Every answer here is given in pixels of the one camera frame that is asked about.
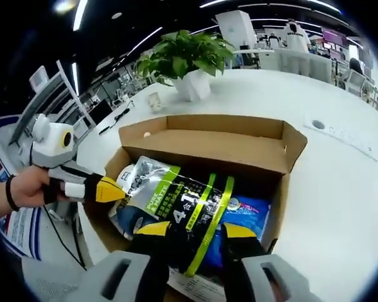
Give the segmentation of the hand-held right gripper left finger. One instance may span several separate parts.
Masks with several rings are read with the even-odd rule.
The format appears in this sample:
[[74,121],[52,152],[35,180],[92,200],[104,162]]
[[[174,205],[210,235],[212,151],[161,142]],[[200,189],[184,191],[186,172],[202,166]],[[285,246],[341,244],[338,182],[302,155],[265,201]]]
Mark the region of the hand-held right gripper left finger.
[[166,261],[170,222],[140,228],[128,250],[110,253],[81,276],[65,301],[162,301],[169,279]]

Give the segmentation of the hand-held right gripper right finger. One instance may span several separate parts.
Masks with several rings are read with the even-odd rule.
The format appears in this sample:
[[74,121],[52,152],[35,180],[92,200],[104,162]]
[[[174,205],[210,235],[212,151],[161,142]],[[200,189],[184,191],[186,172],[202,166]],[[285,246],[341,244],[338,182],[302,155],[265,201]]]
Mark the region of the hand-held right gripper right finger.
[[267,253],[249,228],[224,223],[222,275],[227,301],[320,301],[299,271]]

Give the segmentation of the person's left hand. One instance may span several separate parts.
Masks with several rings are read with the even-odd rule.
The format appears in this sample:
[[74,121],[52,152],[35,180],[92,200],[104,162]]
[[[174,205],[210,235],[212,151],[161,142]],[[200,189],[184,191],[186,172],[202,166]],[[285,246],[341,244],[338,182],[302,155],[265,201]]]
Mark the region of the person's left hand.
[[13,211],[37,208],[45,204],[44,187],[49,186],[49,173],[35,165],[12,176],[6,183],[6,197]]

